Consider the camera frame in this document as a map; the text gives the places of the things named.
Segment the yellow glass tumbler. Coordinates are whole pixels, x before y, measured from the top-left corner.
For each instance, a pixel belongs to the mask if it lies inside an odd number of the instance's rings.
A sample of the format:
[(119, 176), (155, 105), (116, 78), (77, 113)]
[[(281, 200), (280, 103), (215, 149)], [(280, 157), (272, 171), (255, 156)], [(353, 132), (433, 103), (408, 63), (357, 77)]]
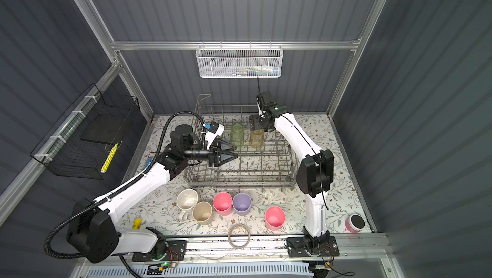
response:
[(265, 132), (262, 129), (256, 129), (251, 131), (249, 137), (249, 145), (256, 149), (261, 150), (265, 144)]

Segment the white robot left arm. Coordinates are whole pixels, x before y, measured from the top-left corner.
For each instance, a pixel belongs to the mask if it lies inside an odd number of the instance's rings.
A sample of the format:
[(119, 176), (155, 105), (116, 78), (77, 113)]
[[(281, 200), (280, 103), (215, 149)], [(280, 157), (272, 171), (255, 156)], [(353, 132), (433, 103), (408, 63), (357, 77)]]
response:
[(67, 241), (92, 263), (127, 253), (164, 254), (165, 236), (151, 227), (130, 230), (117, 227), (118, 221), (134, 205), (155, 189), (167, 184), (189, 167), (191, 160), (207, 161), (218, 167), (237, 158), (236, 147), (222, 139), (224, 126), (211, 122), (196, 136), (190, 125), (178, 125), (170, 133), (170, 143), (155, 156), (148, 171), (138, 174), (94, 201), (81, 201), (74, 211), (90, 205), (95, 209), (69, 224)]

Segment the purple cup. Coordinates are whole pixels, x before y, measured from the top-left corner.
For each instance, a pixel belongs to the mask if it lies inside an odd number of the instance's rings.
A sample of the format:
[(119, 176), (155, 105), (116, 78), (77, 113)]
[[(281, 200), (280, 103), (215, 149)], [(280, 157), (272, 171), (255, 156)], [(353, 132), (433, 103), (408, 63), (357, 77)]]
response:
[(252, 199), (247, 193), (238, 193), (233, 197), (233, 208), (240, 216), (246, 216), (252, 206)]

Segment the pink cup front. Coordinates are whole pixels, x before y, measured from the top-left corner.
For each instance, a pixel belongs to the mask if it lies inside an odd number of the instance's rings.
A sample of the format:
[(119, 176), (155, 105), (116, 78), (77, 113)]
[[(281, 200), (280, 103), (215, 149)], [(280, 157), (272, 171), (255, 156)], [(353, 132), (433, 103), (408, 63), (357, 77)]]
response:
[(286, 222), (286, 214), (278, 206), (271, 206), (265, 212), (265, 223), (268, 229), (276, 231)]

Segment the green glass tumbler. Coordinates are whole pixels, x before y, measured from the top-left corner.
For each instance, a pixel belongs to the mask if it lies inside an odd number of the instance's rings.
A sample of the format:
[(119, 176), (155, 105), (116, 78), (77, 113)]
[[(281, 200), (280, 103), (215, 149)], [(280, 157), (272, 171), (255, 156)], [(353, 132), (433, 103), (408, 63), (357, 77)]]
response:
[(230, 142), (236, 147), (240, 148), (244, 144), (244, 128), (239, 122), (235, 122), (231, 126), (231, 132), (229, 137)]

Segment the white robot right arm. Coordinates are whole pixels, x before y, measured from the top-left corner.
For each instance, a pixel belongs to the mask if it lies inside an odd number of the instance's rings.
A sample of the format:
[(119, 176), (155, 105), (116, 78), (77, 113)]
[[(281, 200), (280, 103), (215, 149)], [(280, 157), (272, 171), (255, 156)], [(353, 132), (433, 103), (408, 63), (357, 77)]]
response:
[(329, 243), (326, 195), (334, 181), (334, 156), (322, 149), (304, 131), (293, 113), (278, 104), (272, 94), (261, 92), (256, 96), (258, 113), (249, 117), (251, 130), (277, 131), (282, 134), (299, 160), (295, 179), (306, 196), (304, 246), (307, 250)]

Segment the pink cup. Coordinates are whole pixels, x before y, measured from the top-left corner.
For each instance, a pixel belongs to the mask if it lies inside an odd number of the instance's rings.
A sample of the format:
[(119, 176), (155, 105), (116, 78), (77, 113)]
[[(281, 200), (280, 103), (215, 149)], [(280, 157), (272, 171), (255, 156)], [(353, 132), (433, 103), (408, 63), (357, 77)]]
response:
[(220, 192), (213, 198), (212, 205), (219, 215), (228, 216), (233, 210), (233, 198), (227, 192)]
[(271, 206), (265, 212), (265, 223), (268, 229), (276, 231), (286, 222), (286, 214), (278, 206)]

